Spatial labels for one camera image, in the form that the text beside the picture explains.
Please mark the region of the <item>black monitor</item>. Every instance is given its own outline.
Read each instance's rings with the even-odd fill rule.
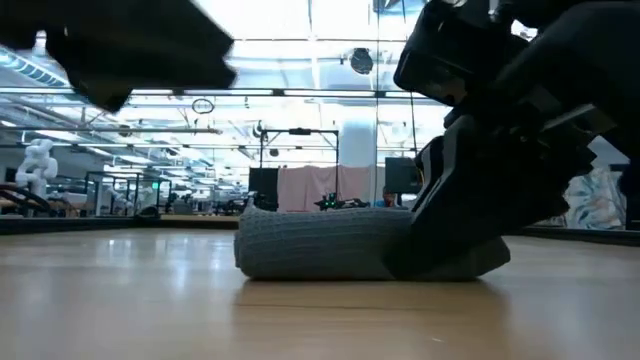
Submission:
[[[7,170],[5,171],[5,175],[4,175],[4,181],[5,182],[16,182],[16,173],[17,172],[18,172],[17,169],[7,168]]]
[[[271,204],[269,209],[278,208],[278,170],[277,168],[249,169],[249,191],[257,192],[262,204]]]
[[[384,176],[387,192],[417,194],[422,189],[422,176],[412,158],[386,158]]]

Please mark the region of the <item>white pillar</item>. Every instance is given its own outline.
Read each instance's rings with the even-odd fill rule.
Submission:
[[[375,118],[347,117],[340,129],[339,164],[347,167],[369,168],[368,194],[362,201],[375,201],[377,187],[377,129]]]

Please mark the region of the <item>person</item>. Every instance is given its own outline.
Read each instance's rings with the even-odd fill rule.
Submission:
[[[375,207],[396,207],[396,194],[387,191],[387,188],[382,188],[382,200],[376,200]]]

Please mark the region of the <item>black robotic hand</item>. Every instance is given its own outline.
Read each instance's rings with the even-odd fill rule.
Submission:
[[[513,0],[497,14],[489,5],[430,1],[396,70],[399,87],[453,106],[444,135],[421,151],[411,241],[387,254],[397,278],[564,213],[598,135],[639,158],[640,50],[630,45],[640,3]],[[517,19],[539,35],[512,35]]]
[[[0,0],[0,44],[47,51],[71,85],[115,112],[134,88],[228,88],[233,44],[191,1]]]

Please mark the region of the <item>gray knit cushion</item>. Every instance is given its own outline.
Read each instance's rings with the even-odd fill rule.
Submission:
[[[412,213],[385,208],[315,213],[247,209],[234,252],[248,277],[269,280],[393,280],[384,250],[409,236]],[[424,281],[471,280],[509,262],[502,239],[421,276]]]

